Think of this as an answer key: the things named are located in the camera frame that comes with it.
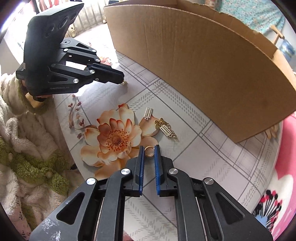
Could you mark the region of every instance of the metal screw cap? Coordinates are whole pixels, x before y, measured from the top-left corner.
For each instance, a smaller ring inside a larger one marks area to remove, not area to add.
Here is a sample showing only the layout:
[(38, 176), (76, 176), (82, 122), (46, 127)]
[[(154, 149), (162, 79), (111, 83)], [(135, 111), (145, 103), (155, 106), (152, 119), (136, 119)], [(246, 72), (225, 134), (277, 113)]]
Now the metal screw cap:
[(127, 175), (127, 174), (129, 174), (130, 172), (131, 172), (131, 170), (128, 169), (128, 168), (124, 168), (124, 169), (121, 170), (121, 174), (123, 174), (123, 175)]
[(205, 179), (205, 183), (208, 184), (208, 185), (212, 185), (214, 183), (214, 180), (212, 178), (207, 177)]
[(93, 184), (95, 184), (96, 183), (96, 180), (94, 179), (94, 178), (89, 178), (89, 179), (87, 179), (86, 180), (86, 183), (88, 184), (88, 185), (93, 185)]
[(170, 174), (173, 174), (173, 175), (175, 175), (175, 174), (177, 174), (178, 173), (178, 169), (176, 169), (176, 168), (171, 168), (171, 169), (169, 169), (169, 171), (168, 171)]

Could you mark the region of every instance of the cardboard box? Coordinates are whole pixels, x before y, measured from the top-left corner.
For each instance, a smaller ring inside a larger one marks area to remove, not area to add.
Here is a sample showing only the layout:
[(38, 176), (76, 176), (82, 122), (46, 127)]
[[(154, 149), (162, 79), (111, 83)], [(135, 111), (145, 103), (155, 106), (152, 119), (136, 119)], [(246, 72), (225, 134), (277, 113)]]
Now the cardboard box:
[(288, 62), (238, 19), (186, 0), (130, 0), (104, 10), (115, 49), (187, 97), (233, 142), (296, 110)]

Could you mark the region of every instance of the flower petal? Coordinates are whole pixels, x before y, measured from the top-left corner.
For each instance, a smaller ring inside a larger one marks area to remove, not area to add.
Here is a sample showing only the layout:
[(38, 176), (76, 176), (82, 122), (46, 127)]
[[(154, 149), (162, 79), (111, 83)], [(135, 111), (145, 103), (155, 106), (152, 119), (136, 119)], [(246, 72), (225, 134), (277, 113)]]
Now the flower petal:
[(138, 155), (139, 155), (139, 148), (132, 148), (128, 156), (130, 158), (134, 158), (134, 157), (137, 157)]
[(126, 128), (125, 128), (125, 132), (129, 135), (131, 133), (131, 130), (132, 130), (132, 127), (133, 127), (133, 124), (131, 122), (130, 119), (127, 119), (126, 121)]
[(109, 147), (100, 145), (100, 149), (101, 149), (101, 152), (104, 153), (104, 154), (106, 154), (107, 152), (109, 152)]
[(108, 146), (107, 145), (107, 137), (104, 134), (101, 133), (100, 135), (98, 135), (97, 139), (98, 139), (100, 145)]
[(105, 123), (103, 125), (99, 125), (99, 131), (100, 131), (100, 134), (107, 136), (109, 132), (112, 131), (112, 129), (109, 126), (109, 124)]
[(140, 146), (143, 146), (144, 148), (147, 146), (156, 146), (158, 145), (158, 141), (154, 137), (144, 137), (141, 142)]
[(125, 149), (123, 152), (119, 153), (119, 154), (118, 154), (118, 157), (119, 157), (120, 159), (125, 158), (125, 157), (128, 156), (128, 154), (129, 154), (130, 152), (131, 152), (131, 145), (129, 145), (128, 148)]
[(122, 120), (122, 122), (126, 125), (127, 120), (130, 119), (132, 124), (135, 124), (135, 113), (132, 110), (125, 107), (120, 107), (118, 112), (120, 118), (117, 120)]
[(116, 153), (114, 150), (110, 150), (107, 153), (98, 153), (98, 157), (102, 159), (106, 164), (108, 164), (110, 161), (115, 161), (117, 159), (118, 153)]
[(120, 107), (125, 107), (125, 108), (129, 109), (129, 106), (128, 106), (127, 103), (120, 104), (120, 105), (118, 106), (118, 108), (120, 108)]
[(158, 119), (155, 118), (153, 115), (151, 115), (150, 119), (148, 120), (145, 120), (144, 118), (141, 120), (139, 126), (142, 130), (142, 137), (151, 137), (155, 136), (158, 133), (159, 128), (155, 128), (155, 120), (158, 121)]
[(112, 130), (118, 130), (118, 124), (117, 121), (113, 118), (110, 119), (110, 126)]
[(100, 118), (97, 119), (97, 121), (100, 125), (102, 125), (104, 123), (109, 124), (111, 118), (113, 118), (115, 120), (119, 120), (120, 117), (119, 117), (118, 111), (116, 111), (115, 109), (111, 109), (109, 111), (104, 111), (101, 114)]
[(80, 150), (81, 159), (89, 166), (100, 166), (102, 164), (98, 153), (100, 152), (99, 146), (85, 145)]
[(118, 130), (124, 130), (124, 123), (122, 122), (122, 120), (118, 120), (117, 125), (118, 125)]
[(131, 146), (138, 146), (141, 142), (141, 133), (142, 130), (140, 129), (140, 126), (135, 125), (132, 127), (132, 130), (129, 134), (130, 140), (131, 140)]
[(99, 141), (98, 141), (98, 135), (100, 134), (99, 130), (93, 127), (86, 128), (84, 136), (87, 144), (91, 146), (98, 146)]
[(126, 163), (127, 163), (127, 161), (128, 161), (129, 159), (130, 159), (129, 156), (127, 156), (127, 157), (125, 157), (125, 158), (123, 158), (123, 159), (118, 158), (118, 160), (119, 160), (119, 162), (120, 162), (120, 167), (121, 167), (121, 169), (126, 167)]
[(94, 176), (97, 180), (109, 178), (114, 172), (120, 170), (119, 160), (110, 162), (103, 165), (100, 169), (96, 170)]

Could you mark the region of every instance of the metal jewelry piece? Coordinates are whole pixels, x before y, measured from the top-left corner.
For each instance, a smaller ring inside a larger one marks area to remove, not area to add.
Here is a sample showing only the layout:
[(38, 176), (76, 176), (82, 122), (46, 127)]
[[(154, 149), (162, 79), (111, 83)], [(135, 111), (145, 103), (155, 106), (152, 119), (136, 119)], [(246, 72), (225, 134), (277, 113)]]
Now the metal jewelry piece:
[(152, 108), (149, 108), (149, 107), (146, 108), (146, 111), (145, 111), (145, 114), (144, 114), (144, 119), (145, 120), (150, 119), (152, 111), (153, 111)]
[(153, 147), (153, 146), (147, 146), (147, 147), (145, 147), (145, 149), (144, 149), (145, 156), (147, 156), (147, 157), (153, 157), (153, 156), (154, 156), (154, 152), (153, 152), (152, 155), (148, 155), (148, 154), (146, 153), (146, 150), (147, 150), (148, 148), (152, 148), (152, 149), (154, 150), (154, 147)]
[(126, 80), (123, 80), (123, 82), (121, 83), (121, 85), (125, 85), (127, 84), (128, 82)]
[(166, 121), (164, 121), (164, 119), (160, 118), (159, 121), (155, 120), (155, 128), (156, 129), (160, 129), (168, 138), (176, 138), (177, 139), (177, 135), (175, 134), (175, 132), (172, 130), (170, 124)]

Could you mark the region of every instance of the wooden handle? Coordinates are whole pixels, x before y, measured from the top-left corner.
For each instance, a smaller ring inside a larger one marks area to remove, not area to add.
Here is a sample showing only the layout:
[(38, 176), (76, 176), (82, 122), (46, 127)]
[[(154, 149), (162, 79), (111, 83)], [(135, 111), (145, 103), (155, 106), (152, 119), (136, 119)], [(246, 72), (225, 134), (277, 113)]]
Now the wooden handle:
[(271, 25), (270, 27), (275, 33), (276, 33), (276, 37), (273, 41), (273, 44), (276, 45), (276, 43), (278, 42), (279, 38), (281, 39), (285, 39), (285, 36), (276, 28), (276, 26)]

